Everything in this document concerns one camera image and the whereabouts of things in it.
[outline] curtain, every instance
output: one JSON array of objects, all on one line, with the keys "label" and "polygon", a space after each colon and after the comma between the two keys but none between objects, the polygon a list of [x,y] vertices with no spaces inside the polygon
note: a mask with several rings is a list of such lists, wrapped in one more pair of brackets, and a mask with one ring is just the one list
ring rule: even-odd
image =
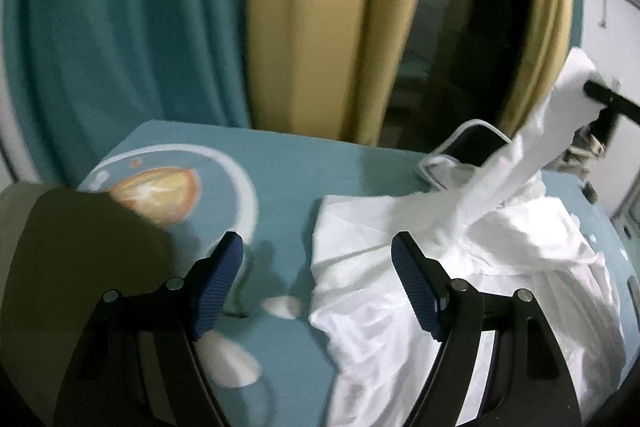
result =
[{"label": "curtain", "polygon": [[245,0],[5,0],[6,76],[40,176],[75,185],[147,120],[250,125]]},{"label": "curtain", "polygon": [[417,0],[247,0],[257,128],[377,142]]},{"label": "curtain", "polygon": [[498,122],[508,136],[556,81],[568,51],[572,11],[573,0],[533,0],[518,71]]},{"label": "curtain", "polygon": [[494,123],[513,82],[531,0],[448,0],[433,65],[399,146],[430,152],[465,121]]}]

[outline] metal screw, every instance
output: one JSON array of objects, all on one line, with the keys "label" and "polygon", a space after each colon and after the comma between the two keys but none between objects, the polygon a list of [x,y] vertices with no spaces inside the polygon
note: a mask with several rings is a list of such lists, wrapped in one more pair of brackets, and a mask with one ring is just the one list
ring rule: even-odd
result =
[{"label": "metal screw", "polygon": [[531,302],[533,300],[533,293],[531,293],[529,290],[526,289],[521,289],[518,290],[518,299],[520,299],[521,301],[525,301],[525,302]]},{"label": "metal screw", "polygon": [[451,287],[458,292],[463,292],[469,288],[469,283],[464,279],[453,279],[451,281]]},{"label": "metal screw", "polygon": [[102,294],[102,300],[105,302],[113,302],[120,297],[120,294],[116,290],[108,290]]},{"label": "metal screw", "polygon": [[170,290],[179,290],[184,286],[184,279],[181,277],[172,277],[166,282],[166,287]]}]

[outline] white cloth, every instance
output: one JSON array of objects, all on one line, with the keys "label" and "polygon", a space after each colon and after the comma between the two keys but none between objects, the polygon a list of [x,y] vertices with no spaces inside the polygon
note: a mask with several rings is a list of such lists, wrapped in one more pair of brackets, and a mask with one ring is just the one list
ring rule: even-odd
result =
[{"label": "white cloth", "polygon": [[[390,241],[401,230],[452,278],[480,291],[532,290],[567,361],[583,419],[615,391],[625,353],[602,254],[591,250],[560,200],[540,197],[535,186],[508,200],[568,146],[575,129],[597,118],[602,106],[582,93],[593,70],[572,50],[526,126],[462,188],[325,198],[314,232],[309,318],[329,336],[340,369],[329,426],[401,426],[439,348],[420,329],[391,263]],[[483,334],[459,423],[476,416],[491,352]]]},{"label": "white cloth", "polygon": [[418,175],[440,190],[462,187],[476,172],[473,165],[460,163],[456,158],[443,154],[470,127],[487,127],[506,143],[510,142],[500,130],[484,120],[469,120],[460,125],[449,138],[425,156],[417,166]]}]

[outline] teal tablecloth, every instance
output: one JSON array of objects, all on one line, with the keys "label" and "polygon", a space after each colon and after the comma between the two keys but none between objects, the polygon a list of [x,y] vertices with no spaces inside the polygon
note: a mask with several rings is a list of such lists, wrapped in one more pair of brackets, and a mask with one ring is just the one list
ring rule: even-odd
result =
[{"label": "teal tablecloth", "polygon": [[[414,173],[421,157],[420,153],[271,132],[150,121],[121,142],[80,188],[106,190],[161,166],[196,171],[198,203],[187,220],[169,225],[181,255],[176,269],[182,274],[238,221],[239,214],[248,218],[245,228],[254,229],[252,197],[238,197],[238,179],[250,180],[257,219],[250,242],[253,266],[241,292],[248,317],[223,316],[216,329],[258,360],[262,376],[245,387],[214,385],[213,390],[234,427],[313,426],[324,424],[335,374],[324,334],[306,319],[314,288],[309,270],[312,232],[321,198],[327,194],[401,196],[428,190]],[[622,244],[609,220],[585,200],[577,178],[556,172],[545,172],[543,178],[548,195],[562,199],[580,219],[582,233],[597,238],[593,248],[605,253],[620,293],[629,366],[640,344],[626,291],[633,268],[621,255]],[[262,309],[265,298],[284,295],[302,302],[297,320],[280,319]]]}]

